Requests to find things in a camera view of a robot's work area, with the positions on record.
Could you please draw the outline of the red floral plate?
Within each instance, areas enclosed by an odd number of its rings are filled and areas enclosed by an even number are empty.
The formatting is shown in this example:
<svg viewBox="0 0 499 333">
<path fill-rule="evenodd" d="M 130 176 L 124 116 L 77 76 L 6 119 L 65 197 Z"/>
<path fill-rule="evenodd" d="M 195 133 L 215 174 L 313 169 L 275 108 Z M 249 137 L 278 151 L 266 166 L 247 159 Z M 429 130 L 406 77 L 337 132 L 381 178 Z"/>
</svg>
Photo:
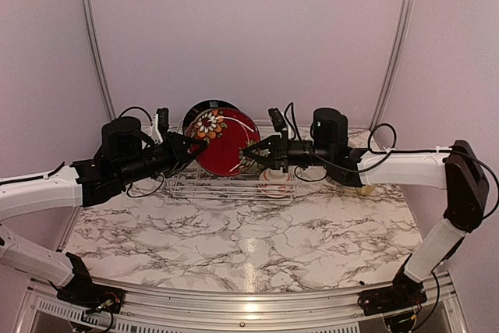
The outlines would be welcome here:
<svg viewBox="0 0 499 333">
<path fill-rule="evenodd" d="M 183 134 L 207 145 L 196 157 L 196 162 L 213 175 L 240 175 L 256 164 L 252 158 L 243 155 L 243 150 L 261 141 L 259 129 L 248 115 L 237 109 L 206 109 L 196 116 Z"/>
</svg>

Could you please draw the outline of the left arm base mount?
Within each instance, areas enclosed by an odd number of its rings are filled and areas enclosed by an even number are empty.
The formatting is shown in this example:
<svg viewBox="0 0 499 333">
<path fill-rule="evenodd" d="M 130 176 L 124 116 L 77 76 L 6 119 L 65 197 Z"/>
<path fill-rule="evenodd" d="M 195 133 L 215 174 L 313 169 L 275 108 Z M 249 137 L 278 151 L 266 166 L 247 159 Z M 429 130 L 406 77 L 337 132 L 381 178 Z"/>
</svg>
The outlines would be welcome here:
<svg viewBox="0 0 499 333">
<path fill-rule="evenodd" d="M 87 314 L 103 310 L 118 314 L 122 308 L 124 290 L 95 283 L 79 256 L 72 253 L 66 253 L 65 256 L 71 264 L 71 277 L 66 285 L 55 287 L 57 297 L 68 303 L 85 307 Z"/>
</svg>

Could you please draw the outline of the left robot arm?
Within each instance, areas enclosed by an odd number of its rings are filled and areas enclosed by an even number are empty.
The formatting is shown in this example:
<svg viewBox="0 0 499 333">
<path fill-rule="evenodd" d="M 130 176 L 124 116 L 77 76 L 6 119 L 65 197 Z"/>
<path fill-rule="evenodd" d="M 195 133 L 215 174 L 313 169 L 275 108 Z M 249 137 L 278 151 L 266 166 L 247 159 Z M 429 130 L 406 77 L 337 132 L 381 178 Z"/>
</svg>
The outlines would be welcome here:
<svg viewBox="0 0 499 333">
<path fill-rule="evenodd" d="M 51 172 L 1 181 L 1 219 L 59 207 L 96 207 L 143 179 L 169 178 L 185 169 L 207 143 L 171 132 L 155 116 L 152 133 L 141 121 L 124 116 L 101 128 L 93 158 L 62 164 Z M 1 263 L 53 283 L 83 306 L 98 299 L 98 288 L 80 257 L 42 247 L 1 227 Z"/>
</svg>

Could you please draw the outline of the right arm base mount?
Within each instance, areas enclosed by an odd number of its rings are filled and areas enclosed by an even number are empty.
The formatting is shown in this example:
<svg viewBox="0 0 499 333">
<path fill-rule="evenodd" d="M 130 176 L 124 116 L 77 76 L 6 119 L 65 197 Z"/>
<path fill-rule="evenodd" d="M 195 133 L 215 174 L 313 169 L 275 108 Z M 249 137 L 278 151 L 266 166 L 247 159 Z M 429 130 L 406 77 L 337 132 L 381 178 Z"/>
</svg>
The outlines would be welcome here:
<svg viewBox="0 0 499 333">
<path fill-rule="evenodd" d="M 359 294 L 357 303 L 365 316 L 418 306 L 427 301 L 423 283 L 415 282 L 405 274 L 408 261 L 399 268 L 390 286 L 367 289 Z"/>
</svg>

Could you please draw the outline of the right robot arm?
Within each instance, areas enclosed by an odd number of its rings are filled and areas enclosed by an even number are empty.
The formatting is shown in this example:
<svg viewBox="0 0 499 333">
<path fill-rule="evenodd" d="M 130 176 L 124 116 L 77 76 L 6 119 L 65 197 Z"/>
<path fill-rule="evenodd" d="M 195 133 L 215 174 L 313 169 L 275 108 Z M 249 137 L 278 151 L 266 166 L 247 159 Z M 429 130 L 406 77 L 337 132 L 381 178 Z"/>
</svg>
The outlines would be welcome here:
<svg viewBox="0 0 499 333">
<path fill-rule="evenodd" d="M 348 119 L 336 109 L 314 111 L 310 141 L 300 135 L 289 139 L 285 117 L 278 109 L 270 109 L 269 115 L 276 134 L 242 150 L 245 157 L 269 169 L 321 166 L 328 178 L 343 186 L 395 184 L 446 190 L 442 219 L 401 266 L 386 292 L 386 300 L 394 308 L 402 308 L 413 299 L 430 272 L 489 216 L 485 212 L 490 190 L 487 176 L 492 171 L 464 140 L 426 150 L 390 147 L 375 151 L 348 145 Z"/>
</svg>

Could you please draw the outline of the yellow ceramic mug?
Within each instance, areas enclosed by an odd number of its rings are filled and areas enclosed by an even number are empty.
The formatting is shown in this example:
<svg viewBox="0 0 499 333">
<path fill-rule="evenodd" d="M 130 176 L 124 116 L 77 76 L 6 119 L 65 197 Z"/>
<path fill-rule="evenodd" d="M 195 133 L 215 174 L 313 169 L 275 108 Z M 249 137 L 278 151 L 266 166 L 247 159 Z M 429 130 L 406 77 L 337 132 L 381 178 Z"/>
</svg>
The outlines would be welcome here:
<svg viewBox="0 0 499 333">
<path fill-rule="evenodd" d="M 367 185 L 356 188 L 356 192 L 361 196 L 369 196 L 375 189 L 376 186 Z"/>
</svg>

